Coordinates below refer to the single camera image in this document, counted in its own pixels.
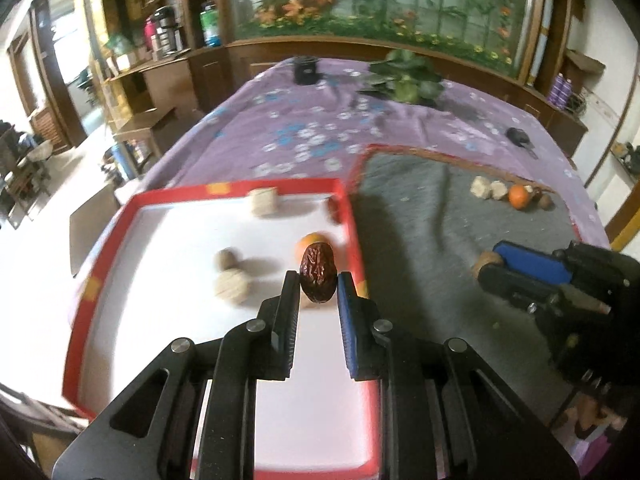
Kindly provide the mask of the brown longan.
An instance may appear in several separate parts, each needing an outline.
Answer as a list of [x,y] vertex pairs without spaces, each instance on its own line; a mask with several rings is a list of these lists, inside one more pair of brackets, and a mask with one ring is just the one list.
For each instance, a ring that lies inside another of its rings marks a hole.
[[548,194],[541,194],[538,198],[538,207],[543,210],[551,210],[554,207],[551,196]]
[[485,266],[490,266],[491,264],[496,264],[497,266],[503,265],[503,258],[498,254],[498,252],[482,252],[477,260],[472,266],[472,273],[474,278],[478,278],[480,276],[480,271]]

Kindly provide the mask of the beige cake hexagon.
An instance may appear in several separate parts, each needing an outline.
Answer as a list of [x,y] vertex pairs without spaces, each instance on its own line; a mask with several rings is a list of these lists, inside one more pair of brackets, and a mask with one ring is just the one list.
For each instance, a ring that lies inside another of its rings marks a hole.
[[218,275],[215,295],[229,304],[242,304],[250,294],[250,276],[241,269],[227,269]]

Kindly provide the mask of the wrinkled dark red jujube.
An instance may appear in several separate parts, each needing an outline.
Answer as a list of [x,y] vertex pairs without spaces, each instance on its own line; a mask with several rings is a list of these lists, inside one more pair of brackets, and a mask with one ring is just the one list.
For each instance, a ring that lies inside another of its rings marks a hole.
[[337,288],[337,267],[334,252],[327,242],[310,244],[299,265],[299,283],[303,292],[315,304],[325,304]]

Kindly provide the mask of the orange mandarin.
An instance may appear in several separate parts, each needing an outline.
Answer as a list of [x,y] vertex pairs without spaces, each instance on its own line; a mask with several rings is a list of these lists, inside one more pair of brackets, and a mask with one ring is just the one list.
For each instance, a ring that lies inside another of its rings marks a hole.
[[325,236],[320,232],[311,232],[304,237],[302,237],[296,244],[294,255],[296,260],[300,260],[303,258],[306,249],[313,244],[326,244],[329,248],[333,248],[332,242],[329,237]]
[[509,188],[508,202],[516,210],[524,210],[532,200],[532,192],[525,185],[514,184]]

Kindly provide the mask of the brown longan fruit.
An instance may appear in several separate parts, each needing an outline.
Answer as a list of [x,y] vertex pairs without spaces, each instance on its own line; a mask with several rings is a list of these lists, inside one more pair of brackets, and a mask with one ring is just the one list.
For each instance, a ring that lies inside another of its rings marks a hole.
[[215,266],[219,272],[234,269],[239,265],[239,258],[232,248],[224,248],[215,255]]

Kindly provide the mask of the beige cake block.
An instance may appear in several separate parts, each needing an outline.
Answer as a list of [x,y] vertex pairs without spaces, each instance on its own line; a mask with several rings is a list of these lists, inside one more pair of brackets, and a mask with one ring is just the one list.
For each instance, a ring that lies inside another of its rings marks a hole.
[[250,198],[250,212],[255,217],[270,217],[277,213],[279,208],[278,189],[274,186],[268,188],[254,188],[248,193]]

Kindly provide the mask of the brown longan on mat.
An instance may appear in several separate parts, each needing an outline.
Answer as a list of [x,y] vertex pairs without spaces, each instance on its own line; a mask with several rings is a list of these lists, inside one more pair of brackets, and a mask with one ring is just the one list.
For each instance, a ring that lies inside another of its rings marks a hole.
[[541,194],[538,198],[538,207],[543,210],[551,210],[554,207],[551,196],[548,194]]

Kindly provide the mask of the orange mandarin on mat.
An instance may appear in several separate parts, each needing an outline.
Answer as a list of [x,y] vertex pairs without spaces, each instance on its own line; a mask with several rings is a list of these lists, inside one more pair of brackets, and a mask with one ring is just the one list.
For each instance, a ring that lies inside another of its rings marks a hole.
[[508,202],[516,210],[524,210],[532,200],[532,192],[525,185],[514,184],[509,188]]

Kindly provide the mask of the beige cake piece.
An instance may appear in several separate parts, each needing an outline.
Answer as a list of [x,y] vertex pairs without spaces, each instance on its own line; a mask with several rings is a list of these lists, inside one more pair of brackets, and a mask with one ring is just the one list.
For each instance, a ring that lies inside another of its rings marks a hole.
[[505,200],[509,196],[509,187],[502,181],[492,181],[489,187],[493,200]]
[[476,176],[471,183],[470,193],[481,200],[489,200],[492,197],[491,182],[482,176]]

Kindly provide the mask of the grey felt mat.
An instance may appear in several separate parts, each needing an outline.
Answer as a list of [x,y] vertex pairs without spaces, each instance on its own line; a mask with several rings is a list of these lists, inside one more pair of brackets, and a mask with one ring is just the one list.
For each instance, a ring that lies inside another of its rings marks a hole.
[[576,233],[560,200],[550,211],[518,211],[473,196],[479,175],[415,154],[357,162],[349,193],[369,296],[416,336],[464,339],[548,422],[570,386],[552,370],[534,320],[483,292],[472,267],[500,240],[553,252]]

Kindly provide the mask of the small black object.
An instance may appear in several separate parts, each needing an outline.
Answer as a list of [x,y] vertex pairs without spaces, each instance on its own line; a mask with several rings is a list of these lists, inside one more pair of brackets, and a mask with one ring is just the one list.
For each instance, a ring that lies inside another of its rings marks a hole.
[[538,156],[535,153],[535,147],[532,141],[529,139],[527,133],[520,128],[507,128],[506,138],[518,148],[526,151],[527,154],[533,159],[537,159]]

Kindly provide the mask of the purple bottles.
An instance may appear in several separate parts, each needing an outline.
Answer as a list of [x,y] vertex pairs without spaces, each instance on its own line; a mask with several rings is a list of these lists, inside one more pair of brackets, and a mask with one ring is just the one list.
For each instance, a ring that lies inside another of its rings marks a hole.
[[547,100],[559,110],[564,110],[573,93],[573,83],[562,73],[556,75],[554,83],[548,93]]

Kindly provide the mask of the red white shallow box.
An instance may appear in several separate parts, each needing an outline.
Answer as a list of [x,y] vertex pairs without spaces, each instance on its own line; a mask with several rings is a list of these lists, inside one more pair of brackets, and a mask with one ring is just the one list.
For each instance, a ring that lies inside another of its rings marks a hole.
[[[367,289],[346,188],[336,179],[275,180],[279,208],[250,212],[254,181],[165,188],[132,196],[106,230],[80,286],[62,393],[96,416],[171,341],[218,339],[254,318],[299,265],[295,244],[329,237],[337,266]],[[343,222],[326,200],[335,195]],[[252,284],[242,304],[215,295],[215,255],[232,248]],[[285,382],[257,387],[256,474],[261,479],[372,479],[378,474],[378,394],[349,377],[334,302],[300,303]]]

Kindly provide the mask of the green leafy plant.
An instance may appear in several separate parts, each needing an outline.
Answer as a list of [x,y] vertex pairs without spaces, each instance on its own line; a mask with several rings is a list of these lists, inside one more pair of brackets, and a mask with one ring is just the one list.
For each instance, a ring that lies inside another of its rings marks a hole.
[[397,103],[433,106],[445,90],[432,62],[405,49],[391,50],[368,71],[359,92]]

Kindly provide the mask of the dark wooden stool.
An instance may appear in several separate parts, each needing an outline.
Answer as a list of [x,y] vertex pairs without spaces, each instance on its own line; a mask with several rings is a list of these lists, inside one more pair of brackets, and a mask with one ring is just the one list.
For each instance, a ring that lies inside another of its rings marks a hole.
[[113,185],[107,184],[70,215],[70,274],[78,274],[119,207]]

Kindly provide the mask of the purple floral tablecloth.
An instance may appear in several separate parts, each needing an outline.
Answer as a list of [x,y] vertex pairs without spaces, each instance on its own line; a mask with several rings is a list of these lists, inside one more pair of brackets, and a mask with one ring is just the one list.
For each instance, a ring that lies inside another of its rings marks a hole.
[[[293,81],[284,61],[259,74],[205,115],[141,178],[138,192],[222,181],[332,178],[347,180],[372,145],[485,172],[521,177],[551,188],[575,233],[608,244],[582,180],[550,134],[531,114],[484,92],[446,81],[433,106],[366,96],[366,66],[326,58],[311,86]],[[524,130],[533,159],[506,138]]]

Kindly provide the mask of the black cylindrical object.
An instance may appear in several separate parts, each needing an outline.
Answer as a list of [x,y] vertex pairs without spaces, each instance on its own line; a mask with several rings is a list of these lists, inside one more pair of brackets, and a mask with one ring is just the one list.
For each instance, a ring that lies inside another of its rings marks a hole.
[[293,58],[294,82],[299,86],[315,84],[321,77],[318,72],[318,58],[310,55],[297,55]]

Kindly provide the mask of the blue water bottle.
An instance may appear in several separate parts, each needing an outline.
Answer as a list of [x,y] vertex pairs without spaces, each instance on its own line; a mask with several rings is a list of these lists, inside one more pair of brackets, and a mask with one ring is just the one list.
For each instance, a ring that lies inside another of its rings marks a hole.
[[111,154],[122,177],[126,181],[131,180],[134,175],[130,171],[130,166],[125,151],[120,147],[119,144],[114,144],[111,146]]

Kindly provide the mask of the wooden side table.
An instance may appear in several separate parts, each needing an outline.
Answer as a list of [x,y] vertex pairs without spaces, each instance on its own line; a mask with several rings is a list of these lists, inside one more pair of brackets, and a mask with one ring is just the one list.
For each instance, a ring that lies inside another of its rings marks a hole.
[[177,142],[178,115],[175,107],[151,108],[134,114],[113,138],[124,150],[125,160],[134,177],[143,174],[151,158],[160,160]]

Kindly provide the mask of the green white bottle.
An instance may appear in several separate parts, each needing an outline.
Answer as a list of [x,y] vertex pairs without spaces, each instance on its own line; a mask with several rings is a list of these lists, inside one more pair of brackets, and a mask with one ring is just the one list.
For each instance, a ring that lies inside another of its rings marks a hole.
[[206,1],[206,3],[202,4],[200,22],[206,46],[219,47],[221,40],[219,37],[218,11],[213,1]]

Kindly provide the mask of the black coffee maker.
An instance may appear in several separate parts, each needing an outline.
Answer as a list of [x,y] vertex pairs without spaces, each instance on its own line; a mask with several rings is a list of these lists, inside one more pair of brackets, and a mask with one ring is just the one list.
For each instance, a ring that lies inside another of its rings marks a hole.
[[183,43],[174,8],[160,6],[151,18],[156,31],[158,50],[163,57],[180,52]]

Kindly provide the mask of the pink thermos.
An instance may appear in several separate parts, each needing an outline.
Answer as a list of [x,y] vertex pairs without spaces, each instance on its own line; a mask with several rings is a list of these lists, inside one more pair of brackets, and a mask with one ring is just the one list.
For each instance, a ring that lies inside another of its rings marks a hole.
[[156,50],[156,28],[154,21],[150,16],[145,19],[143,26],[143,36],[146,47],[150,50],[151,53],[154,53]]

